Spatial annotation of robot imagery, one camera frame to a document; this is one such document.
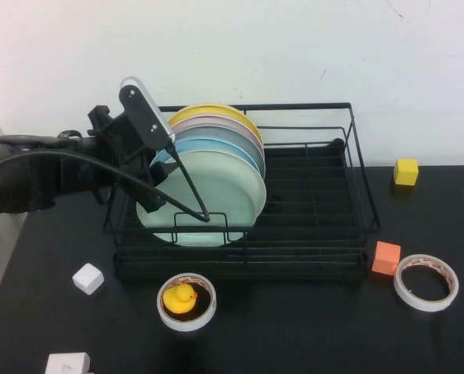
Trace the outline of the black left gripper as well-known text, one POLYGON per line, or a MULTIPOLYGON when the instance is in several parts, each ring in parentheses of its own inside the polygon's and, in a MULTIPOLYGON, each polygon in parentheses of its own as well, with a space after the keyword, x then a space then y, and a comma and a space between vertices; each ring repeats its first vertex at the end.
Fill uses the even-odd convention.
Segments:
MULTIPOLYGON (((125 113, 113 118, 106 105, 97 105, 89 113, 92 130, 88 134, 101 140, 112 152, 113 163, 127 174, 149 185, 160 185, 173 171, 174 163, 149 162, 154 151, 144 145, 125 113)), ((147 213, 159 210, 166 204, 155 192, 135 188, 135 200, 147 213)))

